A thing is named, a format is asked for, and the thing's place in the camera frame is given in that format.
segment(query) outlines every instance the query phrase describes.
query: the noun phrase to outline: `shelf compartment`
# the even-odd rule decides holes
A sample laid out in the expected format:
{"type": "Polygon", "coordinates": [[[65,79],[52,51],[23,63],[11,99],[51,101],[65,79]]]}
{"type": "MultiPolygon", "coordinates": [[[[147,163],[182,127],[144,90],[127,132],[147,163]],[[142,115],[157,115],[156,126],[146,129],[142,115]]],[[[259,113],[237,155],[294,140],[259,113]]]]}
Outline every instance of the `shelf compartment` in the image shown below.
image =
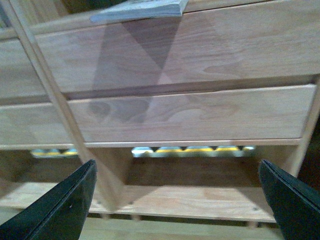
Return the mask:
{"type": "MultiPolygon", "coordinates": [[[[168,216],[274,223],[252,157],[134,158],[118,210],[94,192],[91,213],[168,216]]],[[[0,198],[26,208],[81,165],[76,159],[31,159],[0,198]]]]}

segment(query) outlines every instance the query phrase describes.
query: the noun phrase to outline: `light wood surface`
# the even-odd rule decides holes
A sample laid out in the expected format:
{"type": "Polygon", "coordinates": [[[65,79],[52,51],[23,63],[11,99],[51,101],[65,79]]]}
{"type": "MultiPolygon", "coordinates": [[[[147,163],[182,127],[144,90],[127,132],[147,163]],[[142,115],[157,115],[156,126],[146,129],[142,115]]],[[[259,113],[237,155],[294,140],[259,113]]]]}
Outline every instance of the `light wood surface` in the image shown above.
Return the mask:
{"type": "Polygon", "coordinates": [[[320,112],[320,78],[315,78],[317,84],[316,93],[306,120],[300,144],[294,146],[258,146],[257,157],[274,162],[279,167],[297,177],[303,163],[308,145],[313,134],[320,112]]]}
{"type": "Polygon", "coordinates": [[[37,39],[63,92],[310,75],[319,12],[318,0],[268,1],[37,39]]]}
{"type": "MultiPolygon", "coordinates": [[[[225,8],[229,6],[244,5],[250,3],[264,2],[265,0],[189,0],[188,5],[184,13],[202,11],[208,9],[225,8]]],[[[44,34],[44,33],[54,33],[66,30],[88,28],[92,26],[99,26],[105,24],[112,24],[117,21],[101,21],[101,22],[91,22],[90,17],[92,15],[98,14],[100,10],[87,11],[76,13],[65,16],[61,19],[54,21],[40,23],[32,26],[32,32],[34,34],[44,34]]]]}
{"type": "Polygon", "coordinates": [[[125,180],[133,158],[131,148],[90,148],[91,159],[96,160],[100,181],[97,191],[101,205],[115,211],[119,205],[125,180]]]}
{"type": "Polygon", "coordinates": [[[0,69],[1,99],[46,95],[18,39],[0,41],[0,69]]]}
{"type": "Polygon", "coordinates": [[[69,105],[90,142],[300,138],[316,87],[98,98],[69,105]]]}
{"type": "Polygon", "coordinates": [[[126,186],[116,213],[275,222],[261,187],[126,186]]]}
{"type": "Polygon", "coordinates": [[[6,27],[0,29],[0,40],[7,40],[7,39],[12,39],[16,38],[17,33],[12,27],[6,27]]]}
{"type": "MultiPolygon", "coordinates": [[[[208,141],[131,141],[131,142],[87,142],[87,148],[133,148],[149,147],[188,147],[188,146],[268,146],[268,145],[298,145],[300,138],[282,139],[248,139],[248,140],[208,140],[208,141]]],[[[32,150],[32,149],[71,149],[72,143],[40,143],[40,144],[0,144],[0,150],[32,150]]]]}
{"type": "MultiPolygon", "coordinates": [[[[124,174],[125,162],[118,160],[109,164],[120,170],[108,169],[124,174]]],[[[0,206],[27,207],[79,166],[76,158],[34,160],[0,198],[0,206]]],[[[90,212],[274,222],[257,171],[254,158],[138,158],[125,171],[119,209],[105,208],[96,188],[90,212]]]]}
{"type": "Polygon", "coordinates": [[[119,147],[189,147],[189,146],[268,146],[268,145],[298,145],[300,138],[280,138],[280,139],[246,139],[246,140],[189,140],[189,141],[113,141],[113,142],[86,142],[88,148],[119,148],[119,147]]]}
{"type": "MultiPolygon", "coordinates": [[[[0,208],[0,224],[9,220],[20,211],[0,208]]],[[[277,228],[259,227],[248,230],[238,225],[195,223],[186,220],[162,221],[132,220],[87,217],[80,240],[283,240],[277,228]]]]}
{"type": "MultiPolygon", "coordinates": [[[[38,42],[26,22],[19,3],[17,0],[3,0],[1,4],[10,22],[14,26],[21,44],[64,126],[63,130],[67,132],[68,137],[74,144],[82,163],[93,159],[94,156],[84,145],[84,138],[77,126],[74,116],[71,113],[67,100],[59,90],[52,71],[40,50],[38,42]]],[[[103,163],[100,162],[101,159],[96,158],[95,160],[97,162],[97,166],[103,165],[103,163]]],[[[115,209],[119,201],[119,196],[112,194],[115,188],[112,185],[112,179],[114,177],[115,176],[107,167],[105,167],[103,171],[97,172],[97,189],[102,195],[102,204],[110,210],[115,209]]]]}
{"type": "Polygon", "coordinates": [[[185,13],[209,9],[227,8],[232,6],[262,3],[267,0],[189,0],[185,13]]]}
{"type": "Polygon", "coordinates": [[[69,144],[51,103],[0,106],[0,144],[69,144]]]}
{"type": "Polygon", "coordinates": [[[0,144],[0,150],[72,149],[73,147],[72,143],[0,144]]]}

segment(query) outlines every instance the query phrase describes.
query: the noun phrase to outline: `wooden cabinet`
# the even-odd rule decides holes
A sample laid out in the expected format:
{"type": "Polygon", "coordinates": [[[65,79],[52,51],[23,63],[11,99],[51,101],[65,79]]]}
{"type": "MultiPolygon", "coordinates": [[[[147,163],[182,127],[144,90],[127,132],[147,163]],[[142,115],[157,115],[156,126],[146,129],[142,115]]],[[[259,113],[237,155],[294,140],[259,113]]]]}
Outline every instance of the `wooden cabinet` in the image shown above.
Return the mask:
{"type": "Polygon", "coordinates": [[[299,172],[320,110],[320,1],[190,0],[182,18],[92,23],[88,11],[32,26],[11,2],[14,30],[0,31],[0,149],[75,147],[79,158],[10,165],[0,152],[0,206],[25,208],[62,169],[95,159],[92,213],[275,222],[258,164],[299,172]],[[131,154],[203,145],[256,154],[131,154]]]}

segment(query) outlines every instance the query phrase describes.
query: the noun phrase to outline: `book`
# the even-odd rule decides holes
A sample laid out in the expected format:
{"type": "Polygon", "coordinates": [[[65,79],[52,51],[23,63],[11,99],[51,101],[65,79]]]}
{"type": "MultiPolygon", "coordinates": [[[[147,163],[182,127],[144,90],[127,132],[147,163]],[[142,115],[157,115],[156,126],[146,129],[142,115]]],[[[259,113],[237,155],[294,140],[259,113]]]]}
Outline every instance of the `book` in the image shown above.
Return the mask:
{"type": "Polygon", "coordinates": [[[189,0],[127,0],[92,15],[92,22],[181,17],[189,0]]]}

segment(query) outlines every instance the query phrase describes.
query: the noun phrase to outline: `wooden drawer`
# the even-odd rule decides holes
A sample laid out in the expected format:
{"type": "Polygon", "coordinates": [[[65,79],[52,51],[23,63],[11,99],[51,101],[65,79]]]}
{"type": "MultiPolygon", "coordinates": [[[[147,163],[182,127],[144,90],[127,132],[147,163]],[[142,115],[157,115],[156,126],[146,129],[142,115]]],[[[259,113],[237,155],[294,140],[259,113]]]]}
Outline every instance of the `wooden drawer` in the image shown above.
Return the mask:
{"type": "Polygon", "coordinates": [[[320,73],[320,1],[279,0],[38,35],[61,91],[320,73]]]}
{"type": "Polygon", "coordinates": [[[316,86],[70,101],[86,142],[300,138],[316,86]]]}
{"type": "Polygon", "coordinates": [[[0,106],[0,145],[68,143],[51,103],[0,106]]]}
{"type": "Polygon", "coordinates": [[[0,41],[0,99],[45,95],[19,40],[0,41]]]}

